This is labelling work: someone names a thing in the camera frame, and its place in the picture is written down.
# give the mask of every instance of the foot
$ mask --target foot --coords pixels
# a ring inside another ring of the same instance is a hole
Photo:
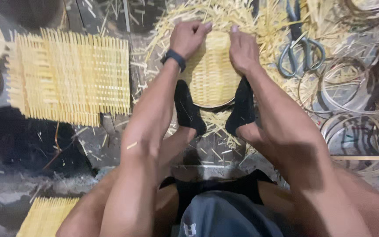
[[[192,103],[190,89],[184,80],[178,80],[175,89],[175,107],[178,116],[178,124],[183,127],[194,128],[197,135],[203,135],[206,130],[206,124],[201,119],[200,108]]]
[[[226,121],[226,131],[236,136],[236,129],[255,122],[254,96],[246,77],[243,77],[235,93],[235,106]]]

